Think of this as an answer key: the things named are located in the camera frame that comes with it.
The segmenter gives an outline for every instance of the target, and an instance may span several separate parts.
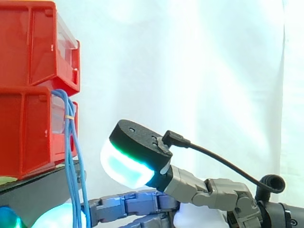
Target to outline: white object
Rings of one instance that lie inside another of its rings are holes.
[[[223,213],[208,207],[196,207],[192,204],[181,204],[180,211],[174,216],[176,228],[229,228]]]

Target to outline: zip tie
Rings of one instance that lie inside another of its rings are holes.
[[[70,120],[74,120],[74,117],[72,117],[71,115],[66,115],[65,118],[70,119]]]

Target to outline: black cable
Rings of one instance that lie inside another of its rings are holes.
[[[219,161],[220,163],[226,165],[227,167],[231,168],[232,170],[234,170],[235,172],[237,172],[238,174],[240,174],[241,176],[243,176],[244,178],[246,178],[248,181],[254,183],[255,185],[257,185],[257,186],[259,186],[259,187],[261,187],[261,188],[263,188],[263,189],[265,189],[267,191],[270,191],[272,193],[278,194],[278,193],[281,193],[284,190],[284,189],[277,190],[277,189],[274,189],[274,188],[271,188],[271,187],[265,185],[264,183],[256,180],[252,176],[250,176],[245,171],[241,170],[239,167],[237,167],[234,164],[232,164],[231,162],[227,161],[226,159],[220,157],[219,155],[217,155],[217,154],[215,154],[215,153],[213,153],[213,152],[211,152],[211,151],[209,151],[209,150],[207,150],[207,149],[205,149],[203,147],[200,147],[200,146],[192,144],[192,143],[188,144],[187,146],[189,148],[191,148],[191,149],[199,151],[199,152],[201,152],[201,153],[203,153],[203,154],[205,154],[205,155],[207,155],[207,156],[209,156],[209,157],[211,157],[211,158]]]

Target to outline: glowing light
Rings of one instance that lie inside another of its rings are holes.
[[[20,217],[9,207],[0,207],[0,227],[23,228]]]
[[[86,228],[86,216],[81,212],[82,228]],[[41,215],[32,228],[72,228],[73,207],[71,203],[59,205]]]
[[[113,180],[131,189],[144,186],[154,176],[154,171],[119,152],[109,140],[100,153],[100,162]]]

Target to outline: black shelf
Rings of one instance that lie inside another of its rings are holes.
[[[74,161],[79,170],[79,162]],[[65,167],[59,167],[26,180],[0,186],[0,206],[11,207],[31,227],[49,209],[66,202],[70,196]]]

